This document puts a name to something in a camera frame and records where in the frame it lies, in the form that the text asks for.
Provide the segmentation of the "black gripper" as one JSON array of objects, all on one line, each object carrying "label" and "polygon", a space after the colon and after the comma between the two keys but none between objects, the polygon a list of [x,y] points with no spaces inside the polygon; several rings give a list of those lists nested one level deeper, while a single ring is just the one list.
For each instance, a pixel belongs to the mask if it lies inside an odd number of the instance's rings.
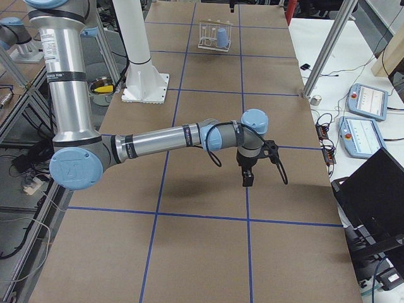
[{"label": "black gripper", "polygon": [[241,153],[237,152],[236,160],[238,166],[242,169],[242,186],[243,187],[251,187],[254,182],[254,174],[252,173],[253,167],[257,164],[258,160],[261,158],[260,155],[256,155],[254,157],[246,157]]}]

